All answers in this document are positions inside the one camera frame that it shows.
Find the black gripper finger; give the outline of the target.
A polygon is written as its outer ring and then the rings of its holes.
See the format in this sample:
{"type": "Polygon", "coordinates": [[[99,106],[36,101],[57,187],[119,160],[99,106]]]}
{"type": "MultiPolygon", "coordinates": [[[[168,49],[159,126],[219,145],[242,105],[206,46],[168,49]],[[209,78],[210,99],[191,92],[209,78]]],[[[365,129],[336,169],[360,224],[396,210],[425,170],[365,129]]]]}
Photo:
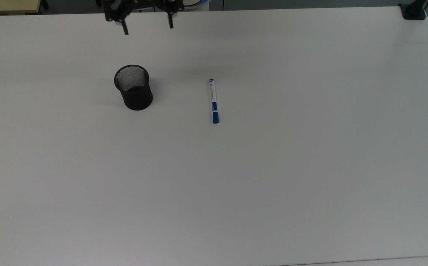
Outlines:
{"type": "Polygon", "coordinates": [[[157,7],[168,14],[169,27],[173,28],[173,17],[177,12],[185,10],[183,0],[157,0],[157,7]]]}
{"type": "Polygon", "coordinates": [[[124,34],[129,35],[125,22],[129,12],[129,2],[127,0],[103,0],[102,7],[107,22],[115,22],[121,25],[124,34]]]}

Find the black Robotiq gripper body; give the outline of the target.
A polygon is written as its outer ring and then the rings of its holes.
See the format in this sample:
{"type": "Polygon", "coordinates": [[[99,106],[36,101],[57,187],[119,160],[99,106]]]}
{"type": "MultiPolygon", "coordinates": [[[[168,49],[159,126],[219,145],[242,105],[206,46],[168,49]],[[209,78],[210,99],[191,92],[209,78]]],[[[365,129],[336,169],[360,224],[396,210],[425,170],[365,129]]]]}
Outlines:
{"type": "Polygon", "coordinates": [[[120,7],[129,10],[143,10],[150,7],[162,9],[161,0],[121,0],[120,7]]]}

